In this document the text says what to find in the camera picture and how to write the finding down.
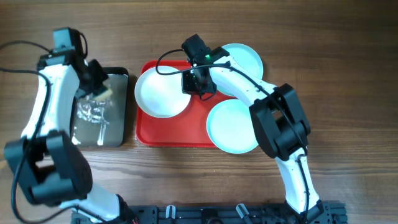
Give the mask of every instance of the white plate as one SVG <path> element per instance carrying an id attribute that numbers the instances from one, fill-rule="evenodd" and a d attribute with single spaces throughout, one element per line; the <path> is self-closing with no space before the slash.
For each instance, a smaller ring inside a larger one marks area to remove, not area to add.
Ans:
<path id="1" fill-rule="evenodd" d="M 249 152 L 258 146 L 249 108 L 240 100 L 225 100 L 211 109 L 206 122 L 211 141 L 233 154 Z"/>
<path id="2" fill-rule="evenodd" d="M 178 70 L 159 66 L 159 71 L 169 73 Z M 171 118 L 181 113 L 191 99 L 191 95 L 182 93 L 181 73 L 159 75 L 155 68 L 148 69 L 138 78 L 134 95 L 138 106 L 155 118 Z"/>
<path id="3" fill-rule="evenodd" d="M 259 79 L 262 79 L 264 67 L 260 55 L 255 50 L 244 44 L 227 44 L 223 48 L 235 59 L 235 61 L 242 66 L 246 71 L 250 72 Z M 225 95 L 233 96 L 228 90 L 221 86 L 217 86 L 218 91 Z"/>

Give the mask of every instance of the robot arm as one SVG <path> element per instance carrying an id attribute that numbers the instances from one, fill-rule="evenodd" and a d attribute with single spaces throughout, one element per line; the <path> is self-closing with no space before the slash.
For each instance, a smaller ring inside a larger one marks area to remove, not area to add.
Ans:
<path id="1" fill-rule="evenodd" d="M 224 67 L 210 67 L 208 71 L 202 69 L 201 74 L 195 74 L 196 77 L 201 75 L 201 80 L 209 80 L 206 76 L 210 76 L 214 84 L 227 89 L 249 107 L 254 133 L 259 146 L 269 157 L 275 158 L 279 167 L 285 185 L 286 202 L 297 214 L 305 212 L 308 203 L 308 211 L 310 211 L 308 214 L 310 214 L 310 217 L 307 217 L 307 219 L 308 221 L 313 220 L 312 217 L 316 217 L 320 213 L 318 204 L 321 201 L 313 188 L 307 158 L 299 159 L 299 155 L 304 155 L 305 151 L 300 142 L 297 141 L 292 128 L 287 125 L 285 118 L 282 117 L 275 120 L 272 113 L 276 108 L 271 99 L 269 99 L 273 97 L 280 102 L 285 113 L 289 116 L 288 119 L 292 121 L 294 128 L 300 135 L 305 149 L 307 149 L 307 135 L 310 133 L 310 126 L 293 88 L 288 84 L 278 88 L 273 84 L 256 78 L 243 69 L 227 51 L 221 48 L 211 51 L 197 35 L 187 39 L 182 48 L 193 67 L 200 65 L 228 65 L 246 74 L 252 82 L 257 83 L 268 92 L 269 96 L 259 91 L 246 77 Z M 211 89 L 209 88 L 211 85 L 208 82 L 201 84 L 203 85 L 201 89 Z M 305 181 L 307 181 L 309 189 L 308 201 L 306 200 Z"/>
<path id="2" fill-rule="evenodd" d="M 46 83 L 39 77 L 39 88 L 30 120 L 21 139 L 6 144 L 5 157 L 16 173 L 18 164 L 27 152 L 25 146 L 34 139 L 18 181 L 32 205 L 74 208 L 90 217 L 92 222 L 131 221 L 134 214 L 129 211 L 123 199 L 93 183 L 87 160 L 70 139 L 73 101 L 89 94 L 93 94 L 97 100 L 109 96 L 111 90 L 103 85 L 108 75 L 96 60 L 85 62 L 77 30 L 55 30 L 53 36 L 55 49 L 50 54 L 41 56 L 37 64 L 38 71 L 51 83 L 44 122 L 33 138 L 47 91 Z M 43 160 L 44 155 L 51 156 L 53 165 L 36 165 L 36 162 Z"/>

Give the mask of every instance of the red tray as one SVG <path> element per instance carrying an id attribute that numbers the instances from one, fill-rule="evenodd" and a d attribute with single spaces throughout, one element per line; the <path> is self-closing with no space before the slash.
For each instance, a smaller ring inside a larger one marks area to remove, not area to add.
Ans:
<path id="1" fill-rule="evenodd" d="M 142 67 L 141 73 L 155 67 L 156 62 L 156 60 L 147 62 Z M 190 64 L 184 60 L 163 60 L 160 65 L 179 70 L 190 68 Z M 180 114 L 166 119 L 149 116 L 138 107 L 137 139 L 148 146 L 216 147 L 207 135 L 206 120 L 215 105 L 228 99 L 233 97 L 220 92 L 207 101 L 200 100 L 199 96 L 192 96 L 188 106 Z"/>

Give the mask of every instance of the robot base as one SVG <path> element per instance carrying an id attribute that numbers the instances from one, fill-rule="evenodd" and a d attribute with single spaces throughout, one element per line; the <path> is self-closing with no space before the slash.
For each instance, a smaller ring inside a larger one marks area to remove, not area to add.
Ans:
<path id="1" fill-rule="evenodd" d="M 299 224 L 295 214 L 284 203 L 261 206 L 247 206 L 253 224 Z M 242 224 L 235 207 L 177 207 L 175 219 L 166 218 L 166 208 L 156 206 L 131 206 L 140 224 L 207 224 L 217 217 L 224 224 Z M 323 213 L 311 224 L 347 224 L 345 204 L 323 202 Z M 92 224 L 90 219 L 72 213 L 71 224 Z"/>

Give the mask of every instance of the wood grain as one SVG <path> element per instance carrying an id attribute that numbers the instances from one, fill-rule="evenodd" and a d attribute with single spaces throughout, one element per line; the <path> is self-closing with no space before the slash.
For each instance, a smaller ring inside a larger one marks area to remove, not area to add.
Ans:
<path id="1" fill-rule="evenodd" d="M 86 35 L 89 58 L 137 77 L 146 61 L 195 33 L 210 47 L 250 45 L 266 63 L 265 80 L 297 90 L 312 126 L 308 161 L 321 198 L 346 203 L 350 223 L 397 223 L 397 7 L 397 1 L 349 0 L 0 0 L 0 43 L 27 39 L 51 47 L 52 29 L 70 26 Z M 41 53 L 8 48 L 0 66 L 35 68 Z M 36 77 L 0 73 L 0 148 L 19 138 L 36 91 Z M 234 156 L 145 147 L 134 137 L 134 104 L 130 96 L 123 146 L 81 149 L 95 181 L 128 204 L 284 201 L 277 166 L 260 149 Z M 0 223 L 17 223 L 2 150 Z M 28 205 L 21 193 L 18 202 L 31 219 L 49 212 Z M 68 223 L 68 216 L 52 223 Z"/>

